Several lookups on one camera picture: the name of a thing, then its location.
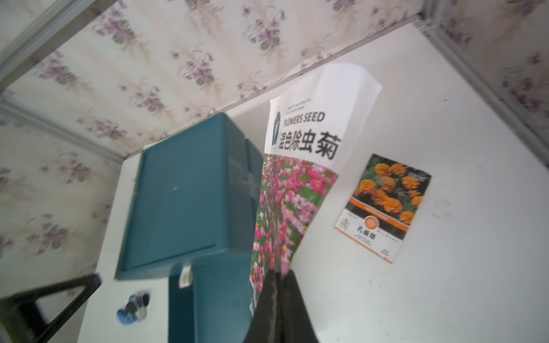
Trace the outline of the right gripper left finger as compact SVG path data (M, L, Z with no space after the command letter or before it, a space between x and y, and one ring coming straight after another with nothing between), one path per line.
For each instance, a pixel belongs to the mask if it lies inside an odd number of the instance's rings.
M281 342L281 279L280 273L270 270L264 278L263 289L244 339L245 343Z

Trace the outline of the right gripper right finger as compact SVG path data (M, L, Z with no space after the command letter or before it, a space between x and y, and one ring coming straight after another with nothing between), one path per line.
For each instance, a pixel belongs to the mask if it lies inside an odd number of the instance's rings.
M282 289L282 342L318 343L295 273L290 270Z

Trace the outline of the teal drawer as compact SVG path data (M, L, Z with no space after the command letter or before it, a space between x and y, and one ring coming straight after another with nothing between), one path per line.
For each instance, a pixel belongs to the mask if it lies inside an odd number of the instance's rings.
M250 254L193 263L193 282L169 278L169 342L243 342L250 327Z

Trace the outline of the orange marigold seed bag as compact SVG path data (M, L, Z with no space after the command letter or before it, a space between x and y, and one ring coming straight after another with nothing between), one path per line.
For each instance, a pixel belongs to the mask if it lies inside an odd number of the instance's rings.
M336 230L392 264L430 181L425 171L373 154Z

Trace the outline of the pink flower seed bag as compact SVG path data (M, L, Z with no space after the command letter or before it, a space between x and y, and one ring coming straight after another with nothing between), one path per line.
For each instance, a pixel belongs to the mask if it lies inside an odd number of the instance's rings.
M251 313L267 273L290 271L381 90L356 64L326 64L271 100L250 267Z

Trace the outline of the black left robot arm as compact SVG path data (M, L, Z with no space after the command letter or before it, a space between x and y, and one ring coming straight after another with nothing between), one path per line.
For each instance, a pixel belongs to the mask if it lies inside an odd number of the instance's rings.
M100 288L99 274L88 274L72 280L15 293L1 299L2 342L48 342ZM82 291L53 319L48 320L39 306L41 298L68 290Z

